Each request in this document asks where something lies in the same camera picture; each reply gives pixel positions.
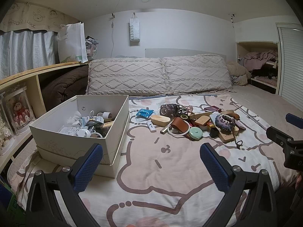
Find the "purple crochet piece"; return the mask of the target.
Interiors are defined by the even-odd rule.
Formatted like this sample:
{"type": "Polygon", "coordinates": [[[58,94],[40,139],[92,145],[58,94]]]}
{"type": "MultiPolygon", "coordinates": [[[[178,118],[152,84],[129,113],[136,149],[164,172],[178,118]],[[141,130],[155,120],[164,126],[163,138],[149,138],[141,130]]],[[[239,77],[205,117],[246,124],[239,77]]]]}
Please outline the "purple crochet piece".
{"type": "Polygon", "coordinates": [[[220,114],[215,118],[215,125],[221,130],[232,132],[235,126],[235,119],[229,115],[220,114]]]}

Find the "mint green tape measure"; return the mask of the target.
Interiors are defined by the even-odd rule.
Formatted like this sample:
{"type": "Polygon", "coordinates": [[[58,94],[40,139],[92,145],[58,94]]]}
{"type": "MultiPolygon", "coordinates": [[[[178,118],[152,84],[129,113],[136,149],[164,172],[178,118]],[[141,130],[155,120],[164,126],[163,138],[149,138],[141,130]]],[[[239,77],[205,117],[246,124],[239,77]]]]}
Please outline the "mint green tape measure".
{"type": "Polygon", "coordinates": [[[189,129],[188,134],[190,138],[192,138],[192,140],[201,140],[201,138],[203,137],[203,132],[198,127],[191,127],[189,129]]]}

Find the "brown leather sleeve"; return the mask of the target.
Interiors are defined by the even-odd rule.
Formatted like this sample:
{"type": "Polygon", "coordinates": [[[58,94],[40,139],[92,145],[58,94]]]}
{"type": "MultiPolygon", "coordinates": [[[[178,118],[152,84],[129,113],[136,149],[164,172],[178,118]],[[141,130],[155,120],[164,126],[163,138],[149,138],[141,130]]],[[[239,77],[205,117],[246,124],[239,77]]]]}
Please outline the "brown leather sleeve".
{"type": "Polygon", "coordinates": [[[182,118],[176,117],[171,122],[170,127],[184,133],[190,128],[190,125],[188,124],[187,121],[183,120],[182,118]]]}

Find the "carved wooden character block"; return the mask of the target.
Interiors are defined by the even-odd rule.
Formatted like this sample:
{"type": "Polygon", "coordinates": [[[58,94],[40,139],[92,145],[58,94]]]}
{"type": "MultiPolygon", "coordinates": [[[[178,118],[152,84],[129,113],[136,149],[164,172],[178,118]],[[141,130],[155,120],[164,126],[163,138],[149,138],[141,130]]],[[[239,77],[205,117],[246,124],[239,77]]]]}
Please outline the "carved wooden character block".
{"type": "Polygon", "coordinates": [[[195,124],[199,125],[199,126],[206,126],[209,121],[210,121],[209,116],[202,115],[198,119],[195,120],[195,124]]]}

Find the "metal rod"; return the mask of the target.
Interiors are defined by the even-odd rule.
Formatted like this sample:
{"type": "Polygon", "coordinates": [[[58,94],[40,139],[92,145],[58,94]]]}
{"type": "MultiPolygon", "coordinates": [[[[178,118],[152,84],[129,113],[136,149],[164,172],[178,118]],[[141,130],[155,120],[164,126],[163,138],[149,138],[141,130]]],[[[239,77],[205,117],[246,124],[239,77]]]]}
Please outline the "metal rod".
{"type": "Polygon", "coordinates": [[[268,127],[264,126],[259,120],[256,119],[255,116],[251,115],[248,111],[248,109],[245,109],[243,105],[240,105],[239,103],[235,102],[232,98],[230,99],[230,104],[234,105],[238,110],[243,112],[249,119],[254,121],[256,124],[258,124],[262,129],[265,131],[267,130],[268,127]]]}

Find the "oval wooden block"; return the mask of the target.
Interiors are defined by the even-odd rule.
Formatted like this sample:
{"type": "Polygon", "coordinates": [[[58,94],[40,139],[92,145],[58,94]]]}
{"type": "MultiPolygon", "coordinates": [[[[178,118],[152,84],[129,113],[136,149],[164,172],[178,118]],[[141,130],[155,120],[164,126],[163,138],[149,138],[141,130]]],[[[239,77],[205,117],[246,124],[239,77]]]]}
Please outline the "oval wooden block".
{"type": "Polygon", "coordinates": [[[229,132],[229,131],[226,131],[226,130],[222,130],[222,129],[220,129],[220,128],[217,128],[218,129],[218,131],[219,131],[219,138],[220,138],[220,140],[224,143],[224,144],[226,144],[226,143],[228,143],[228,142],[231,142],[231,141],[234,141],[235,139],[234,139],[234,135],[235,136],[237,136],[238,135],[238,132],[239,132],[239,128],[237,127],[237,126],[235,126],[234,127],[234,130],[233,130],[233,132],[234,132],[234,134],[232,134],[231,132],[229,132]]]}

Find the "beige plush cushion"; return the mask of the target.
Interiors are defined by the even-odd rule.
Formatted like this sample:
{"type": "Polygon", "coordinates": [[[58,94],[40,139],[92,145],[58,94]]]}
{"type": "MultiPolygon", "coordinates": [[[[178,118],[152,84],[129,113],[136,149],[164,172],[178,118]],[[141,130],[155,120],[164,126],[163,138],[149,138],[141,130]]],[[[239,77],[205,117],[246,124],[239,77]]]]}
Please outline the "beige plush cushion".
{"type": "Polygon", "coordinates": [[[251,78],[251,74],[244,66],[234,61],[228,61],[226,63],[226,66],[233,85],[245,86],[248,84],[248,80],[251,78]]]}

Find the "red card packet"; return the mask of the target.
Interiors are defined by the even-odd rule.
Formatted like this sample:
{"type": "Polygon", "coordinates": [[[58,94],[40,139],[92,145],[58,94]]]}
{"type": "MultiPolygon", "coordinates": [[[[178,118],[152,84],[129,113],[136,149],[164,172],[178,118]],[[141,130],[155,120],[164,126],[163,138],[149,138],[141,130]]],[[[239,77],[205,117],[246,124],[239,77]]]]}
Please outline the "red card packet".
{"type": "Polygon", "coordinates": [[[206,107],[203,109],[204,111],[207,111],[207,112],[222,112],[222,109],[221,108],[218,108],[216,106],[210,106],[210,107],[206,107]]]}

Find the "cream plush doll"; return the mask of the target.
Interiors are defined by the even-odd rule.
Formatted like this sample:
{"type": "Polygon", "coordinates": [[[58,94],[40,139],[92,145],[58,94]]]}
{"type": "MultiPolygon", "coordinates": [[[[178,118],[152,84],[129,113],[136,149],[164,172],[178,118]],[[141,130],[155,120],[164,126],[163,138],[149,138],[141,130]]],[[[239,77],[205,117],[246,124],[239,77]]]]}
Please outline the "cream plush doll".
{"type": "Polygon", "coordinates": [[[5,121],[0,118],[0,144],[1,144],[1,150],[7,146],[10,142],[12,136],[11,130],[8,128],[5,121]]]}

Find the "white louvered door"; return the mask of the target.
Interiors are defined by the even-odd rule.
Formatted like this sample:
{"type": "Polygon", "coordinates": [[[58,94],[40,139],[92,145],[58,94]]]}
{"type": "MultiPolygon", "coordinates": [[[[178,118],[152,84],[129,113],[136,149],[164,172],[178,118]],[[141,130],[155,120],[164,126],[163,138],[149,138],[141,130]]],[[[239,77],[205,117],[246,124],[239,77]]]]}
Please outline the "white louvered door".
{"type": "Polygon", "coordinates": [[[277,24],[279,39],[280,81],[278,94],[302,110],[302,26],[290,23],[277,24]]]}

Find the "white round jar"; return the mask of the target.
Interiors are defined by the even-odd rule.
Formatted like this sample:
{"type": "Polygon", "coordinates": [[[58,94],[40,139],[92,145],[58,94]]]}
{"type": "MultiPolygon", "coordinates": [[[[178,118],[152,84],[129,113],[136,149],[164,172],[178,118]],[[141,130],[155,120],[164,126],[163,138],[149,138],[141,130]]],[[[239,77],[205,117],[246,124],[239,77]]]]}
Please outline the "white round jar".
{"type": "Polygon", "coordinates": [[[91,132],[88,129],[79,129],[77,131],[77,136],[79,136],[79,137],[90,137],[91,132]]]}

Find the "long wooden strip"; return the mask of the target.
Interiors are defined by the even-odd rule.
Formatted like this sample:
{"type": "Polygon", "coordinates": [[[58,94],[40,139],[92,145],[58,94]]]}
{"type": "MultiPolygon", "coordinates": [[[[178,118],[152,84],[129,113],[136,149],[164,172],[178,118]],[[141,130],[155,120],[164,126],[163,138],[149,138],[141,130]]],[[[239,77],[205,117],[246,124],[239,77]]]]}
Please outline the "long wooden strip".
{"type": "Polygon", "coordinates": [[[193,120],[193,119],[199,119],[202,116],[210,116],[213,112],[209,111],[209,112],[203,112],[203,113],[193,113],[191,115],[189,115],[189,119],[193,120]]]}

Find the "doll in red dress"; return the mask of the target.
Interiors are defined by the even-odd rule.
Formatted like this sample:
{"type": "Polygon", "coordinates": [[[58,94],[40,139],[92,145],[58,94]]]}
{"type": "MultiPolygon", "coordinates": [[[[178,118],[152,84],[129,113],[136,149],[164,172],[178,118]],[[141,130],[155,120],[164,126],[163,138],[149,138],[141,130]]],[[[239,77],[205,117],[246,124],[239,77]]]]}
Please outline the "doll in red dress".
{"type": "Polygon", "coordinates": [[[15,126],[18,129],[26,126],[28,124],[28,122],[30,121],[29,110],[26,109],[24,106],[22,106],[22,103],[19,101],[17,101],[14,104],[13,110],[14,110],[13,121],[14,121],[15,126]]]}

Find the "white shoe box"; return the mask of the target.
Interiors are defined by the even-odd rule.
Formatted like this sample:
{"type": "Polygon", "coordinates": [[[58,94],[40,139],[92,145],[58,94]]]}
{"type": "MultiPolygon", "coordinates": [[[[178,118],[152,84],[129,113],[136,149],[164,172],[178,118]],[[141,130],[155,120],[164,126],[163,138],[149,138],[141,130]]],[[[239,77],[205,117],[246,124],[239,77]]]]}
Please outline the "white shoe box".
{"type": "Polygon", "coordinates": [[[115,120],[125,120],[129,115],[127,95],[77,95],[30,125],[31,128],[77,136],[79,129],[88,129],[90,137],[105,138],[115,120]]]}

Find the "right beige knitted pillow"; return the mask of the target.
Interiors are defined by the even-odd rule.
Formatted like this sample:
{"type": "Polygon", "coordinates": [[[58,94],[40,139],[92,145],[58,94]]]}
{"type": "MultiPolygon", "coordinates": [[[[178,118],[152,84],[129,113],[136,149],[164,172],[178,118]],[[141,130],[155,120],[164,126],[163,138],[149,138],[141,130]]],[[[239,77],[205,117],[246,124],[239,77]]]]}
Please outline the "right beige knitted pillow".
{"type": "Polygon", "coordinates": [[[162,59],[168,94],[226,90],[232,81],[222,56],[199,54],[162,59]]]}

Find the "beige knitted pillow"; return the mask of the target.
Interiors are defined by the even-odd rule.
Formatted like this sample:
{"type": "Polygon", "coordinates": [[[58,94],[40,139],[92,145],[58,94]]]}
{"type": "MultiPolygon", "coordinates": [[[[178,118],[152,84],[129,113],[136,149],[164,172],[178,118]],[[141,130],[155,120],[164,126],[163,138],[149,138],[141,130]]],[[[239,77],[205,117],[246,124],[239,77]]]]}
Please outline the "beige knitted pillow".
{"type": "Polygon", "coordinates": [[[103,58],[88,66],[87,95],[167,94],[168,79],[159,58],[103,58]]]}
{"type": "Polygon", "coordinates": [[[168,94],[226,90],[232,81],[222,56],[199,54],[162,59],[168,94]]]}

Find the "wooden bedside shelf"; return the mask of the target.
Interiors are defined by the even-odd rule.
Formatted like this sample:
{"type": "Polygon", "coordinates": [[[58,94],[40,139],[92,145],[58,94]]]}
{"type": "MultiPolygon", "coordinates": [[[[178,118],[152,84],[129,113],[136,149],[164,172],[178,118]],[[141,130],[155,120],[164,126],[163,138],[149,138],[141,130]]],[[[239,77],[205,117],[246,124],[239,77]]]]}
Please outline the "wooden bedside shelf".
{"type": "Polygon", "coordinates": [[[29,125],[46,113],[41,88],[64,73],[86,66],[86,63],[69,62],[45,67],[34,68],[22,73],[17,73],[1,80],[1,111],[13,133],[8,146],[2,150],[1,171],[3,171],[17,156],[17,153],[31,139],[29,125]],[[29,110],[27,119],[22,126],[16,122],[15,109],[29,110]]]}

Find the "brass metal bar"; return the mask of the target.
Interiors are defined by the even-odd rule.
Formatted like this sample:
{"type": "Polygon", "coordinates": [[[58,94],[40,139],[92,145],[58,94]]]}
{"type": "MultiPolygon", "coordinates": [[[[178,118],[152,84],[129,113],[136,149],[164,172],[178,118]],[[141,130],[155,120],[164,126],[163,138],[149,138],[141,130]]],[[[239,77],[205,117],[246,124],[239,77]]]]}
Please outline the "brass metal bar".
{"type": "Polygon", "coordinates": [[[168,126],[164,127],[164,128],[160,131],[160,133],[161,133],[161,134],[165,134],[165,133],[167,133],[167,130],[168,130],[168,126]]]}

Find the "brown folded blanket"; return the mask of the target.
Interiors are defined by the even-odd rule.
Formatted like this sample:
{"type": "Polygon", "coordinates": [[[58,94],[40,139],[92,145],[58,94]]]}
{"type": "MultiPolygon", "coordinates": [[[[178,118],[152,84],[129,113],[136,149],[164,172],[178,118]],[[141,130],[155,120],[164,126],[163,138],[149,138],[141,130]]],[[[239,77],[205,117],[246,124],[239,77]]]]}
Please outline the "brown folded blanket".
{"type": "Polygon", "coordinates": [[[86,93],[88,65],[54,70],[38,78],[44,105],[49,111],[76,95],[86,93]]]}

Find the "oval wooden box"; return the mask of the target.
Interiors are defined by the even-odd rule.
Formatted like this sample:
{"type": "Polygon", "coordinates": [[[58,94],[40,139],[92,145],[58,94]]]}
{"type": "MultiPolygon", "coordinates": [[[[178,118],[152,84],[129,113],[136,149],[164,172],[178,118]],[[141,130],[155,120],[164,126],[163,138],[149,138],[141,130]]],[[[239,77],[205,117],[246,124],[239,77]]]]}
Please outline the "oval wooden box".
{"type": "Polygon", "coordinates": [[[170,123],[170,118],[162,115],[152,115],[151,122],[155,126],[165,127],[170,123]]]}

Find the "white usb stick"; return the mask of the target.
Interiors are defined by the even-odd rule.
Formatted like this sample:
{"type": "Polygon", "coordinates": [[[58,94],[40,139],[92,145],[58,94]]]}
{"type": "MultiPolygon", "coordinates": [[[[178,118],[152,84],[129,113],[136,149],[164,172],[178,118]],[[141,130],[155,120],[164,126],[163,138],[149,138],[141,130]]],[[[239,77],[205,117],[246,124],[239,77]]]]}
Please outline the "white usb stick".
{"type": "Polygon", "coordinates": [[[147,121],[146,124],[147,124],[147,127],[149,128],[149,130],[151,131],[151,133],[155,133],[157,131],[151,121],[147,121]]]}

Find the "blue foil packet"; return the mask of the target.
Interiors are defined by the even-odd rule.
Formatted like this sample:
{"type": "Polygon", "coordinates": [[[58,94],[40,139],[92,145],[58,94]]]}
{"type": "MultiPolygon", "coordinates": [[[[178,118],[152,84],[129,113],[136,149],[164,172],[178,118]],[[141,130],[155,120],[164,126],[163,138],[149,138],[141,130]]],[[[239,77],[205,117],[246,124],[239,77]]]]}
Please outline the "blue foil packet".
{"type": "Polygon", "coordinates": [[[149,109],[140,109],[136,113],[136,117],[141,117],[145,119],[149,119],[154,113],[154,110],[149,110],[149,109]]]}

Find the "left beige knitted pillow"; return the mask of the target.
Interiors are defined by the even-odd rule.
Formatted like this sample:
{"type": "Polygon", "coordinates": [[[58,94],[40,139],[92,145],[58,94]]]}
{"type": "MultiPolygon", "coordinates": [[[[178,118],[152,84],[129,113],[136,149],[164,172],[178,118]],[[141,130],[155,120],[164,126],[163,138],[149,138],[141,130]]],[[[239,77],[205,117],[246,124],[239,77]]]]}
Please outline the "left beige knitted pillow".
{"type": "Polygon", "coordinates": [[[168,79],[159,58],[103,58],[88,66],[87,95],[167,94],[168,79]]]}

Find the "grey curtain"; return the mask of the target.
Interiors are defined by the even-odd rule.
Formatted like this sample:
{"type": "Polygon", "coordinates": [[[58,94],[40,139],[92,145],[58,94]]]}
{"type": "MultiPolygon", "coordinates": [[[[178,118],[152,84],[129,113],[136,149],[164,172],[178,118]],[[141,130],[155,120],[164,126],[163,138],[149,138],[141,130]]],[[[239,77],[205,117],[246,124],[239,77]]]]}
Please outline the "grey curtain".
{"type": "Polygon", "coordinates": [[[1,32],[1,79],[59,62],[57,33],[18,30],[1,32]]]}

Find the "white paper shopping bag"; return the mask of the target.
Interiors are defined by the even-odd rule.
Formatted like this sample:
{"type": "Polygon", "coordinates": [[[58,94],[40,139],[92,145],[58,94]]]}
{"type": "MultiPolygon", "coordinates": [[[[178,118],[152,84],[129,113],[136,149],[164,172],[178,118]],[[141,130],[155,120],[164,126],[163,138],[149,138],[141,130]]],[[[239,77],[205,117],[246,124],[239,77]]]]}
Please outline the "white paper shopping bag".
{"type": "Polygon", "coordinates": [[[60,63],[88,61],[85,45],[84,24],[67,24],[58,32],[58,54],[60,63]]]}

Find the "wall niche with clothes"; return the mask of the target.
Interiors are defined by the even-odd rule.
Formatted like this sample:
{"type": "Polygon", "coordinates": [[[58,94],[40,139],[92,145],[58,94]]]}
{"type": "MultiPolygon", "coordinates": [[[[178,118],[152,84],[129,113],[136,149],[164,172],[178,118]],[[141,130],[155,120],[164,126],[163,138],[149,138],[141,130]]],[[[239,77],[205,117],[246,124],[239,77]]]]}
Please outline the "wall niche with clothes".
{"type": "Polygon", "coordinates": [[[238,42],[238,63],[250,73],[249,83],[276,94],[278,90],[279,44],[275,42],[238,42]]]}

